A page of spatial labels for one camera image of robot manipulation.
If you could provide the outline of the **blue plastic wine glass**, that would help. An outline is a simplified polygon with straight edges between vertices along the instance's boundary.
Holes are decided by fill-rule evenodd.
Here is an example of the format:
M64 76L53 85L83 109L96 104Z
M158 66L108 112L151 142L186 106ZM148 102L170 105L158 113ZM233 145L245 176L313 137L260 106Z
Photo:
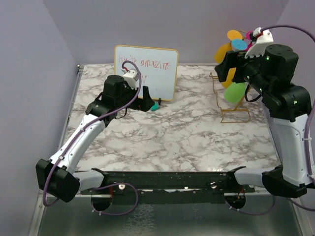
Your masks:
M244 40L234 39L231 41L231 47L233 51L246 51L248 45Z

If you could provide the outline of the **green plastic wine glass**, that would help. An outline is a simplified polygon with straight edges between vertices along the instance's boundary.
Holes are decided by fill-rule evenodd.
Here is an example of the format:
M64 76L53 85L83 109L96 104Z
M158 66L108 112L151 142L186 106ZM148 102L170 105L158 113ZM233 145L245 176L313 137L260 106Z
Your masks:
M224 98L227 102L237 104L243 98L247 83L232 83L224 92Z

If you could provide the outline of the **orange plastic wine glass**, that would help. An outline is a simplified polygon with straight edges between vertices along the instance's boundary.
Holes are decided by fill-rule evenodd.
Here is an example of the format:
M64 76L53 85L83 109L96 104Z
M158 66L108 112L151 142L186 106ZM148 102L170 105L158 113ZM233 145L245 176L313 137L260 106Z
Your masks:
M227 89L231 84L232 84L232 80L234 78L234 75L235 75L235 72L236 72L236 67L234 68L230 68L229 69L229 72L228 72L228 75L226 77L226 81L225 82L221 82L221 85Z

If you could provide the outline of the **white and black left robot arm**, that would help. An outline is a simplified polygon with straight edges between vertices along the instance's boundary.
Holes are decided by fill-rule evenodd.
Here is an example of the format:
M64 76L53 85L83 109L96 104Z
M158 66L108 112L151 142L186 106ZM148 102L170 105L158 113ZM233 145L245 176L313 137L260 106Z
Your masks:
M130 108L147 112L153 105L149 89L142 85L141 76L136 71L108 76L103 91L87 106L70 138L48 160L40 159L35 166L44 205L49 206L47 194L67 203L80 191L93 189L98 194L105 193L109 187L105 174L97 170L77 173L80 159L119 111Z

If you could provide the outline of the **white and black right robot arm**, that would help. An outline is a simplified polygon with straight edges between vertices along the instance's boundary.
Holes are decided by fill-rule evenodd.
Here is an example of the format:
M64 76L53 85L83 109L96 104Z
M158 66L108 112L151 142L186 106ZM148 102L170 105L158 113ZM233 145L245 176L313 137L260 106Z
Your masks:
M270 133L282 162L271 169L238 170L226 180L229 191L238 192L248 184L263 187L274 196L299 198L314 188L311 174L315 166L307 131L311 97L291 81L298 59L290 47L272 44L253 58L246 57L244 51L228 51L215 67L220 82L235 68L233 82L246 82L259 93L269 112Z

